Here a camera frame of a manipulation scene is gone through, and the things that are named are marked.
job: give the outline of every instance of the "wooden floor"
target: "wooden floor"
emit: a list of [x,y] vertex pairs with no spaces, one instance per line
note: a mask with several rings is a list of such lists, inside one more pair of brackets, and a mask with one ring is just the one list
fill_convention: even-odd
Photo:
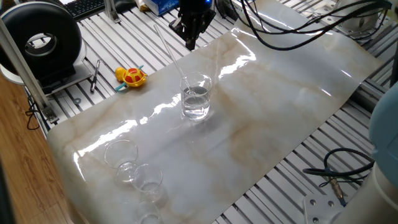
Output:
[[73,224],[43,133],[26,128],[28,109],[23,88],[0,74],[0,158],[17,223]]

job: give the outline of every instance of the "glass cup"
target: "glass cup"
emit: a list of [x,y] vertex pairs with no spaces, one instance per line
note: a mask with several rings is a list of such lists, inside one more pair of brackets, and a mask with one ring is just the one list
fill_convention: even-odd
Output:
[[212,86],[211,78],[200,72],[188,73],[181,78],[182,114],[193,121],[205,119],[210,109]]
[[160,187],[162,181],[163,172],[159,167],[144,164],[136,169],[132,184],[142,192],[146,200],[156,202],[162,196],[162,189]]
[[137,169],[138,147],[129,140],[112,142],[105,151],[105,162],[116,170],[115,181],[131,183]]
[[160,211],[153,202],[142,202],[136,210],[137,224],[161,224]]

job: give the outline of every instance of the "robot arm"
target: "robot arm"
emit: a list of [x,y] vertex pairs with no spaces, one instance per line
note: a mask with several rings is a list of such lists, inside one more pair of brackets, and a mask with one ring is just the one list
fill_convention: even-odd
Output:
[[210,22],[216,16],[211,10],[214,0],[180,0],[178,19],[169,24],[185,42],[188,50],[195,48],[199,34],[206,31]]

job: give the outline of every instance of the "metal slotted table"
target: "metal slotted table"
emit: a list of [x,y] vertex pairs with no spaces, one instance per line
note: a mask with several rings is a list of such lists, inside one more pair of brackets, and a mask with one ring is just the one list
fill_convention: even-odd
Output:
[[[285,4],[303,16],[309,17],[333,1],[322,0],[282,0]],[[94,94],[90,93],[92,78],[68,87],[49,96],[57,116],[62,122],[89,107],[114,95],[114,88],[119,82],[114,77],[117,67],[138,67],[144,65],[143,71],[148,75],[172,63],[157,36],[154,24],[157,24],[170,44],[176,59],[190,53],[185,43],[174,34],[168,24],[177,18],[178,9],[156,17],[152,13],[139,12],[137,8],[120,14],[120,24],[113,23],[103,12],[91,16],[78,23],[87,54],[83,63],[91,73],[94,73],[96,61],[101,59],[103,65],[98,74],[97,87]],[[202,47],[233,27],[230,18],[222,19],[216,16],[204,34],[197,41],[197,48]],[[387,91],[392,64],[397,48],[398,29],[395,23],[368,43],[365,49],[384,65],[375,71],[353,96],[363,101],[376,104]],[[74,99],[80,98],[81,103],[74,104]],[[245,223],[304,223],[304,196],[310,194],[333,195],[330,186],[319,188],[324,178],[302,173],[308,167],[323,167],[325,154],[338,147],[350,147],[370,154],[373,146],[368,139],[370,113],[353,100],[348,100],[329,120],[320,126],[312,135],[304,140],[283,161],[276,165],[259,182],[254,184],[241,198],[220,215],[213,224],[245,224]],[[53,124],[39,120],[40,127],[46,136],[46,126]],[[360,157],[350,154],[339,154],[331,157],[330,165],[337,171],[349,171],[366,164]],[[353,195],[358,186],[341,184],[347,195]]]

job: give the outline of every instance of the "glossy surface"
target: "glossy surface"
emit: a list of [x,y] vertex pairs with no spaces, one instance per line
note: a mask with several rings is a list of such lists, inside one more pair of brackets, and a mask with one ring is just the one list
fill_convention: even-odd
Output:
[[[279,24],[306,22],[276,1],[258,1],[258,7]],[[290,46],[308,36],[266,38]],[[332,32],[300,49],[276,52],[241,25],[178,64],[213,80],[204,121],[181,115],[180,77],[169,65],[142,88],[117,94],[49,132],[67,194],[90,223],[129,223],[140,201],[138,190],[112,181],[103,160],[110,142],[134,141],[140,160],[163,170],[165,223],[211,223],[380,65]]]

